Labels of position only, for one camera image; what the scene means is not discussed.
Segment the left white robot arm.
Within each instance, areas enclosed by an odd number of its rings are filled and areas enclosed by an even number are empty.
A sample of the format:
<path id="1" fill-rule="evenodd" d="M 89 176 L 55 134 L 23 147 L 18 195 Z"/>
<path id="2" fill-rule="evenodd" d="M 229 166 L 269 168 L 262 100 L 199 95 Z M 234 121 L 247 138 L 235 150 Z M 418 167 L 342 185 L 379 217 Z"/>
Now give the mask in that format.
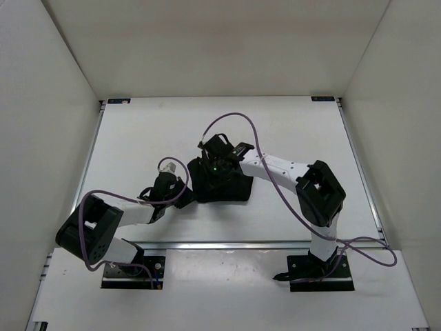
<path id="1" fill-rule="evenodd" d="M 137 274 L 144 266 L 141 249 L 125 239 L 117 239 L 117 228 L 156 223 L 170 206 L 181 209 L 195 199 L 180 177 L 166 171 L 160 172 L 154 185 L 142 190 L 135 199 L 93 190 L 60 227 L 55 241 L 89 268 L 107 260 L 120 263 L 128 274 Z"/>

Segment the black pleated skirt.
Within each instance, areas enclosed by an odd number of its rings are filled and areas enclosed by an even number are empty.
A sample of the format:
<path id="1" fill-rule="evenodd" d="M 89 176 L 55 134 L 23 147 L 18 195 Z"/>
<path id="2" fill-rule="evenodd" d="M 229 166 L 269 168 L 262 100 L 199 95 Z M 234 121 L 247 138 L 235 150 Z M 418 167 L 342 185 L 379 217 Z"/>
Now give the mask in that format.
<path id="1" fill-rule="evenodd" d="M 253 177 L 233 174 L 228 179 L 217 179 L 209 174 L 201 158 L 187 164 L 192 180 L 194 198 L 199 203 L 248 201 L 254 182 Z"/>

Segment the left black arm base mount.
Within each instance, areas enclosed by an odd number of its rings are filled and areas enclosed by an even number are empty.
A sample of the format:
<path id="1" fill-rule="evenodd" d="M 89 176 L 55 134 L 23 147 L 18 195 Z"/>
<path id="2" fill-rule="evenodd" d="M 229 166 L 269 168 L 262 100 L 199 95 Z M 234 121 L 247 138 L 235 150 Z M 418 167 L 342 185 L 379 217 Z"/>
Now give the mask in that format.
<path id="1" fill-rule="evenodd" d="M 106 265 L 101 279 L 102 289 L 162 290 L 165 275 L 165 250 L 149 250 L 136 247 L 135 264 L 141 267 Z"/>

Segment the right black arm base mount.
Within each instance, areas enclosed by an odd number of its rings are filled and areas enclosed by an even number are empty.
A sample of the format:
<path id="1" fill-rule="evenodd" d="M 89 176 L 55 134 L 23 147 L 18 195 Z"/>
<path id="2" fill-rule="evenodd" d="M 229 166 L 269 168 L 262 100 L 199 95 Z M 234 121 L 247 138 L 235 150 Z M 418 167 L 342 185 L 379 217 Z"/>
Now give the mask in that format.
<path id="1" fill-rule="evenodd" d="M 288 282 L 291 292 L 352 292 L 355 290 L 347 256 L 335 249 L 322 261 L 311 252 L 287 256 L 287 271 L 273 280 Z"/>

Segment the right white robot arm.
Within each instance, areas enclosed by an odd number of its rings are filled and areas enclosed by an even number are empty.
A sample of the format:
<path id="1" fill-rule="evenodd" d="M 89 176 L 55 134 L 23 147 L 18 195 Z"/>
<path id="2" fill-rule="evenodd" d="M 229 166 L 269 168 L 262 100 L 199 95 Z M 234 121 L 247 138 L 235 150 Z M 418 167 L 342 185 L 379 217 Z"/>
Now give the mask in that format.
<path id="1" fill-rule="evenodd" d="M 325 276 L 334 267 L 337 219 L 346 193 L 323 161 L 313 164 L 288 161 L 261 152 L 258 146 L 241 142 L 233 146 L 225 134 L 215 134 L 198 144 L 205 188 L 248 189 L 254 178 L 297 196 L 302 216 L 311 226 L 309 269 Z"/>

